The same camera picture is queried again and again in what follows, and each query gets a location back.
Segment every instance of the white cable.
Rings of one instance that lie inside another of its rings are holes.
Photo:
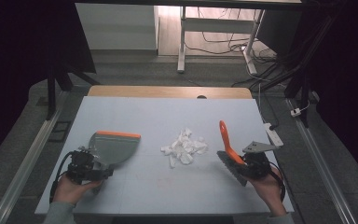
[[[306,107],[304,107],[304,108],[300,109],[300,111],[303,111],[303,110],[307,109],[307,108],[308,108],[308,106],[310,106],[310,101],[308,101],[308,105],[307,105]]]

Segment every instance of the table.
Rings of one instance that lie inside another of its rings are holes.
[[[197,99],[200,95],[207,99]],[[109,129],[139,133],[141,142],[129,160],[115,167],[98,195],[88,192],[84,196],[75,213],[225,216],[269,212],[252,185],[243,187],[218,159],[216,151],[224,148],[220,119],[239,154],[254,140],[269,142],[256,102],[246,89],[91,87],[35,212],[48,211],[49,189],[63,156],[87,145],[94,132]],[[209,150],[196,155],[193,163],[172,169],[159,149],[170,145],[184,128],[193,132],[194,139],[204,137]],[[272,152],[267,155],[276,163]],[[287,196],[283,203],[288,211],[294,211]]]

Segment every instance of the hand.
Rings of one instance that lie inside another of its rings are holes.
[[[281,177],[280,172],[275,167],[271,167],[279,178]],[[267,175],[261,179],[251,179],[244,176],[254,187],[258,196],[267,204],[273,217],[281,217],[286,215],[286,209],[281,202],[281,189],[278,181],[272,176]]]
[[[101,183],[102,181],[92,181],[84,185],[78,185],[64,174],[58,182],[53,202],[77,204],[87,190],[96,188],[100,186]]]

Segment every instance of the orange handle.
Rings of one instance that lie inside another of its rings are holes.
[[[225,144],[225,149],[228,156],[238,164],[245,164],[243,159],[241,159],[241,157],[237,154],[237,152],[234,151],[234,149],[232,149],[231,145],[229,144],[228,131],[225,122],[220,120],[219,126],[220,133],[222,134],[223,143]]]

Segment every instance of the white paper scrap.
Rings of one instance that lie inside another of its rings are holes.
[[[161,148],[161,152],[165,156],[170,156],[171,168],[175,167],[176,161],[188,165],[194,161],[192,154],[196,152],[197,154],[203,154],[208,150],[208,144],[205,143],[203,137],[199,137],[198,141],[192,141],[190,139],[191,134],[191,130],[185,128],[170,146]]]

